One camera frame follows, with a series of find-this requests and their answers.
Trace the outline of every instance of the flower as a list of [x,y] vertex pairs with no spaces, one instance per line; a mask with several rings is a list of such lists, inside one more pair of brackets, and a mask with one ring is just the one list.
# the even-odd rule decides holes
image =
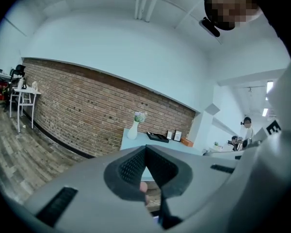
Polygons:
[[135,112],[134,120],[136,122],[144,122],[145,119],[146,119],[146,116],[147,116],[147,112],[139,112],[139,111],[136,111]]

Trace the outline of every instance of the white shirt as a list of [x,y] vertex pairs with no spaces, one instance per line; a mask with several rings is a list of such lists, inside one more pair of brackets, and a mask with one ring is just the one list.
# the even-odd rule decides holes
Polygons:
[[248,138],[252,138],[252,137],[254,137],[254,131],[253,131],[253,128],[251,126],[249,129],[247,129],[247,134],[246,134],[246,137],[244,138],[244,140],[248,139]]

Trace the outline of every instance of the fluorescent light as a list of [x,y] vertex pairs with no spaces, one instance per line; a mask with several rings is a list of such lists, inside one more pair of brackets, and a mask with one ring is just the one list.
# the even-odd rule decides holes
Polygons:
[[273,81],[267,82],[266,94],[273,88],[273,85],[274,85]]
[[263,116],[263,117],[265,117],[265,116],[266,116],[266,114],[267,114],[267,111],[268,111],[268,109],[266,109],[266,108],[263,110],[263,114],[262,114],[262,116]]

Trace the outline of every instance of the black tray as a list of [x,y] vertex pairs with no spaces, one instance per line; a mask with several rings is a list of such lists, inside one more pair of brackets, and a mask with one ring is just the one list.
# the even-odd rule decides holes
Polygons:
[[150,138],[150,140],[169,143],[169,140],[166,138],[166,136],[162,134],[155,134],[150,132],[147,132],[146,134]]

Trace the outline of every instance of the brick wall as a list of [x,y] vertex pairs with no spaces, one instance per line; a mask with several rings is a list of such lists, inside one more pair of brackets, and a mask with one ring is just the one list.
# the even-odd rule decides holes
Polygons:
[[42,95],[34,119],[66,144],[94,156],[120,150],[124,128],[135,111],[148,117],[138,131],[166,135],[189,133],[195,112],[166,97],[87,68],[54,61],[25,59],[28,84],[38,82]]

